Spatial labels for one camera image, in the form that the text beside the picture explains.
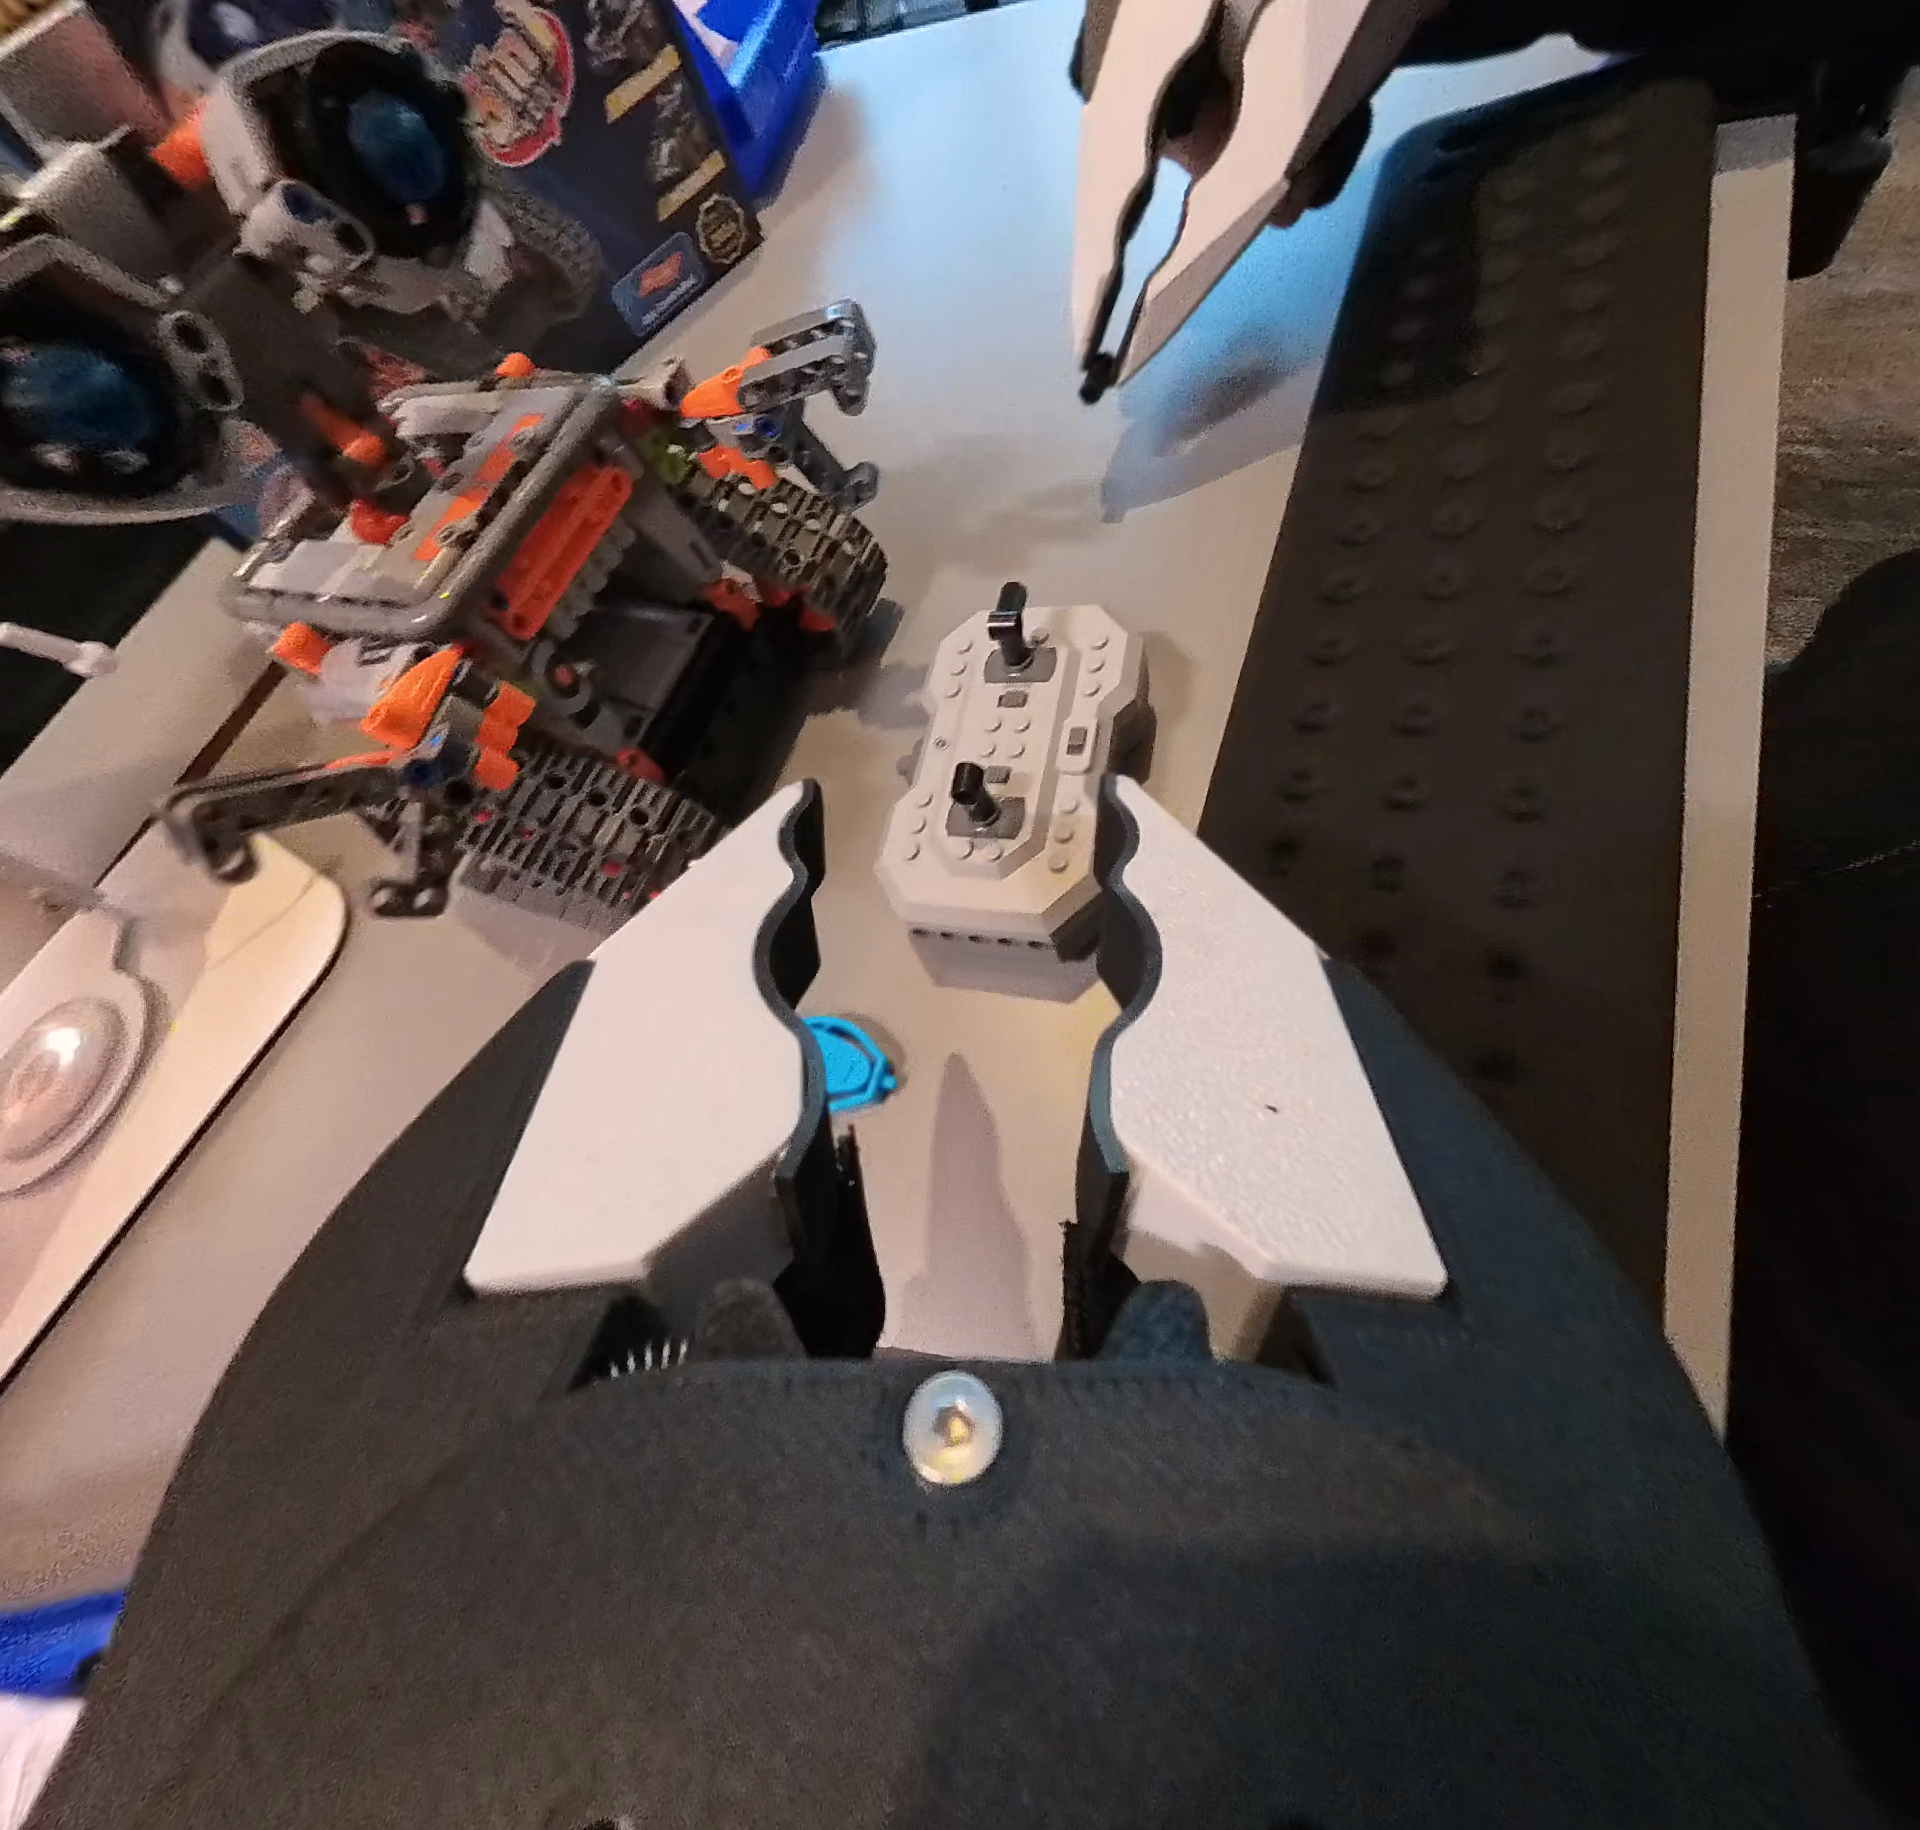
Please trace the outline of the black dimpled pad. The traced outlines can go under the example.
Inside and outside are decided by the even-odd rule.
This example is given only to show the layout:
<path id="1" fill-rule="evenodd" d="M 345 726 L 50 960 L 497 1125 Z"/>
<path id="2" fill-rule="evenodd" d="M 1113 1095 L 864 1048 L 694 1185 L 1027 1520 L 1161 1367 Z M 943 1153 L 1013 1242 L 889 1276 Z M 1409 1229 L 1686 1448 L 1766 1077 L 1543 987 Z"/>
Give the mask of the black dimpled pad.
<path id="1" fill-rule="evenodd" d="M 1380 163 L 1199 827 L 1654 1318 L 1715 152 L 1614 69 Z"/>

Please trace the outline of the tracked toy robot vehicle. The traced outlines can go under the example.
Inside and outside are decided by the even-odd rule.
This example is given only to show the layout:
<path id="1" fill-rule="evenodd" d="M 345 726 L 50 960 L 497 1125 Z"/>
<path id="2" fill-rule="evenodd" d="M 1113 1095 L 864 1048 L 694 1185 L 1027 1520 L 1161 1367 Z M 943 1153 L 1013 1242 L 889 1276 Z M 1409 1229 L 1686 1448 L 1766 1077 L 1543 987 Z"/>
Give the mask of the tracked toy robot vehicle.
<path id="1" fill-rule="evenodd" d="M 529 223 L 466 91 L 414 42 L 316 29 L 244 49 L 165 119 L 65 0 L 4 40 L 4 536 L 75 571 L 84 536 L 249 522 L 225 609 L 361 754 L 171 791 L 220 883 L 265 834 L 356 816 L 397 859 L 379 914 L 450 885 L 631 916 L 744 816 L 754 710 L 842 661 L 888 560 L 805 405 L 868 403 L 855 299 L 787 317 L 704 380 L 529 355 Z"/>

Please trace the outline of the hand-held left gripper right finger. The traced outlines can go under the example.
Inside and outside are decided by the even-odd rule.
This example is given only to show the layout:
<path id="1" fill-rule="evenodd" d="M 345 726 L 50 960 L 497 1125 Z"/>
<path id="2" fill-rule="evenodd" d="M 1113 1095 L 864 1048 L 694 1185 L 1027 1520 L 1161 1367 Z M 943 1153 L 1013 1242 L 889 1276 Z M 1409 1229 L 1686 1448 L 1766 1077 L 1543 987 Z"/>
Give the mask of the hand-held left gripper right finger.
<path id="1" fill-rule="evenodd" d="M 1300 1292 L 1449 1290 L 1314 938 L 1139 780 L 1098 792 L 1096 973 L 1058 1355 L 1091 1359 L 1130 1296 L 1179 1284 L 1220 1359 L 1252 1359 Z"/>

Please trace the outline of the white control hub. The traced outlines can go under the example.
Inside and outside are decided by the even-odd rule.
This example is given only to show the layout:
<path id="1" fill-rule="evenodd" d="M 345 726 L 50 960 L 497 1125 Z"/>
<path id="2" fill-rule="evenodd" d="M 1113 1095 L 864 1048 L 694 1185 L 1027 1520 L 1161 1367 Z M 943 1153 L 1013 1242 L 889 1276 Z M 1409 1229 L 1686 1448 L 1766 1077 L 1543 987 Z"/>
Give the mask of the white control hub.
<path id="1" fill-rule="evenodd" d="M 1099 934 L 1098 791 L 1150 747 L 1146 649 L 1104 607 L 1030 602 L 1036 659 L 996 675 L 985 611 L 939 645 L 928 726 L 888 820 L 877 879 L 928 976 L 946 987 L 1071 998 Z M 989 771 L 992 831 L 950 816 L 955 763 Z"/>

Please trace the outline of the white document stand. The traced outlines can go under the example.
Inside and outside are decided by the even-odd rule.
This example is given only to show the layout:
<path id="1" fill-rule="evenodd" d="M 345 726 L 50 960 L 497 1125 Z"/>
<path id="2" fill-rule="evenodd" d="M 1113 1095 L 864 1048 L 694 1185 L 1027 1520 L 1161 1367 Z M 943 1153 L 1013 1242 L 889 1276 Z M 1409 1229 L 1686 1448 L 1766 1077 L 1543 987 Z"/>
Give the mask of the white document stand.
<path id="1" fill-rule="evenodd" d="M 244 883 L 155 827 L 60 923 L 2 1000 L 2 1379 L 180 1168 L 332 971 L 335 879 L 260 842 Z"/>

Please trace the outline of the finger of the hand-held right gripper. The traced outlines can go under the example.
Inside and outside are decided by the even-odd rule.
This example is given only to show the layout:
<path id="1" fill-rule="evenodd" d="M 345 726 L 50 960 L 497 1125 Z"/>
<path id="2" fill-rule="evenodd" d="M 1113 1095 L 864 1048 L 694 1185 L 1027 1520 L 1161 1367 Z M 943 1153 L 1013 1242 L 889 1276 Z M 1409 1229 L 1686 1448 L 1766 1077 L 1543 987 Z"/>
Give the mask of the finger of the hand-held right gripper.
<path id="1" fill-rule="evenodd" d="M 1338 71 L 1357 67 L 1374 0 L 1266 0 L 1249 19 L 1237 105 L 1213 163 L 1191 177 L 1172 245 L 1142 282 L 1117 354 L 1139 377 L 1291 194 L 1307 130 Z"/>
<path id="2" fill-rule="evenodd" d="M 1139 305 L 1117 321 L 1124 264 L 1155 190 L 1161 150 L 1184 136 L 1221 67 L 1226 0 L 1086 0 L 1071 82 L 1081 91 L 1070 330 L 1081 398 L 1109 390 L 1164 350 L 1245 250 L 1213 180 L 1188 192 L 1172 247 Z"/>

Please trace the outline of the blue brick separator tool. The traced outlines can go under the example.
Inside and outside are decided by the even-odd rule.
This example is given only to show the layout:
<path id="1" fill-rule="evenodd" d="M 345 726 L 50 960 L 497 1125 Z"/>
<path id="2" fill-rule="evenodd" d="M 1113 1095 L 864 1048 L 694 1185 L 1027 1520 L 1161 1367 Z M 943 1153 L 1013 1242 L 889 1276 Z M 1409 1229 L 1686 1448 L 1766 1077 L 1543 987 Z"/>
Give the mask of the blue brick separator tool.
<path id="1" fill-rule="evenodd" d="M 804 1026 L 820 1057 L 827 1107 L 833 1117 L 877 1107 L 895 1095 L 899 1070 L 865 1026 L 833 1013 L 810 1013 Z"/>

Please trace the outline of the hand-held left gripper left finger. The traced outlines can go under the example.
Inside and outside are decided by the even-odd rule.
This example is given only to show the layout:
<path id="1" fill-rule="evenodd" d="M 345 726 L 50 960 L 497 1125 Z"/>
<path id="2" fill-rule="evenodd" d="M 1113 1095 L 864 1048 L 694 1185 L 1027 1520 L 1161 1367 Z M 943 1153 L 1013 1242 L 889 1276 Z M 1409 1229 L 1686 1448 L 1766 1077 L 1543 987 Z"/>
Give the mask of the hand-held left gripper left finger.
<path id="1" fill-rule="evenodd" d="M 865 1194 L 802 1015 L 823 879 L 825 800 L 802 780 L 587 956 L 467 1256 L 472 1294 L 631 1290 L 691 1337 L 713 1290 L 754 1279 L 805 1352 L 874 1352 Z"/>

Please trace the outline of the person's right hand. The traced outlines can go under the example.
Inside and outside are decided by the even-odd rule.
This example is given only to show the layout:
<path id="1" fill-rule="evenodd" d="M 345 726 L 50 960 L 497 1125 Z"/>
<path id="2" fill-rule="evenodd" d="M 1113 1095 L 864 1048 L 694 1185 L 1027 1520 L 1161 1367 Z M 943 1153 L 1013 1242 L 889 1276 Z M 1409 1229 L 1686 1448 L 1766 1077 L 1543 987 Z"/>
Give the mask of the person's right hand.
<path id="1" fill-rule="evenodd" d="M 1239 89 L 1218 40 L 1202 42 L 1170 76 L 1158 114 L 1158 155 L 1188 177 L 1218 163 L 1237 122 Z"/>

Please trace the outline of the blue toy box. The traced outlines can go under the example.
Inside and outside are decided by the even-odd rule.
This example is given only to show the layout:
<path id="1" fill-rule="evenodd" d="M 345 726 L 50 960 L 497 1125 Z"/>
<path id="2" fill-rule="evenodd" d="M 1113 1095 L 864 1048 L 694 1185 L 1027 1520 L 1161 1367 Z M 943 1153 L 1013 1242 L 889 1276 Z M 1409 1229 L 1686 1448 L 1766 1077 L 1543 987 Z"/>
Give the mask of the blue toy box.
<path id="1" fill-rule="evenodd" d="M 2 0 L 4 160 L 129 128 L 423 377 L 608 371 L 761 237 L 675 0 Z"/>

